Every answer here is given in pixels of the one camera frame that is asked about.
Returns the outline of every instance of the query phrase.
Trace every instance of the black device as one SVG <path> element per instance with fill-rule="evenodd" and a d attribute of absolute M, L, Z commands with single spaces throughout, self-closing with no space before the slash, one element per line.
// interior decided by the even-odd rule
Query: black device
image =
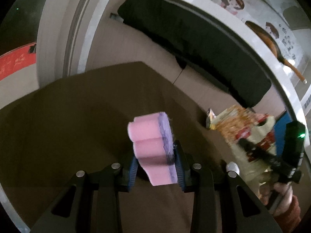
<path fill-rule="evenodd" d="M 259 146 L 241 138 L 238 144 L 250 153 L 254 158 L 260 158 L 271 166 L 271 169 L 279 174 L 278 182 L 299 183 L 303 174 L 299 170 L 304 156 L 305 126 L 299 121 L 292 121 L 286 124 L 285 144 L 282 157 L 272 155 Z M 272 191 L 269 203 L 266 208 L 273 214 L 283 197 L 275 190 Z"/>
<path fill-rule="evenodd" d="M 195 163 L 174 142 L 178 183 L 184 192 L 194 192 L 191 233 L 216 233 L 215 192 L 219 192 L 223 232 L 282 233 L 257 196 L 235 172 L 223 183 L 214 184 L 206 165 Z M 92 193 L 98 190 L 96 232 L 121 233 L 118 192 L 129 192 L 135 183 L 139 164 L 131 152 L 122 164 L 114 163 L 100 172 L 77 172 L 67 187 L 31 229 L 31 233 L 90 232 Z"/>

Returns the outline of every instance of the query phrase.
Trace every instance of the snack package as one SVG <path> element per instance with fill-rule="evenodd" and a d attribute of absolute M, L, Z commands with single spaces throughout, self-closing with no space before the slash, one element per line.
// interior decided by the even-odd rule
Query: snack package
<path fill-rule="evenodd" d="M 249 109 L 234 105 L 218 116 L 208 113 L 206 124 L 211 130 L 218 130 L 231 147 L 245 182 L 264 173 L 269 166 L 261 159 L 255 159 L 240 147 L 240 138 L 257 144 L 262 150 L 276 154 L 273 126 L 275 119 L 267 114 L 257 114 Z"/>

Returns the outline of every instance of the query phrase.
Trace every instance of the pink sponge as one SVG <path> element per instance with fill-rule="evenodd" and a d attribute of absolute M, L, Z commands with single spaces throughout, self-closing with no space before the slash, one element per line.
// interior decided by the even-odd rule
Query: pink sponge
<path fill-rule="evenodd" d="M 165 112 L 135 117 L 128 124 L 128 136 L 153 186 L 177 183 L 173 137 Z"/>

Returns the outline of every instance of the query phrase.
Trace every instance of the blue object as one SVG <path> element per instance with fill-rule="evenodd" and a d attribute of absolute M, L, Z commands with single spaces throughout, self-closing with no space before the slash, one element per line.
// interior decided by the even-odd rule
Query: blue object
<path fill-rule="evenodd" d="M 290 118 L 289 114 L 285 112 L 285 114 L 283 114 L 283 116 L 274 125 L 277 156 L 281 156 L 283 153 L 286 124 L 290 123 L 291 121 L 292 119 Z"/>

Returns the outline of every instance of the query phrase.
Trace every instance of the silver bolt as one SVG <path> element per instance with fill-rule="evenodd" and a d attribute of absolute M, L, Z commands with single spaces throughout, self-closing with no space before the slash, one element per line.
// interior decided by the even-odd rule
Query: silver bolt
<path fill-rule="evenodd" d="M 113 164 L 111 165 L 111 167 L 112 167 L 113 169 L 119 169 L 119 168 L 121 167 L 121 165 L 120 165 L 119 163 L 113 163 Z"/>
<path fill-rule="evenodd" d="M 77 177 L 83 177 L 85 175 L 85 171 L 77 171 L 76 175 Z"/>
<path fill-rule="evenodd" d="M 199 169 L 202 168 L 201 164 L 199 164 L 199 163 L 194 163 L 194 164 L 192 165 L 192 167 L 193 167 L 194 169 L 197 169 L 197 170 L 199 170 Z"/>
<path fill-rule="evenodd" d="M 235 171 L 229 171 L 228 172 L 229 177 L 235 178 L 236 177 L 236 172 Z"/>

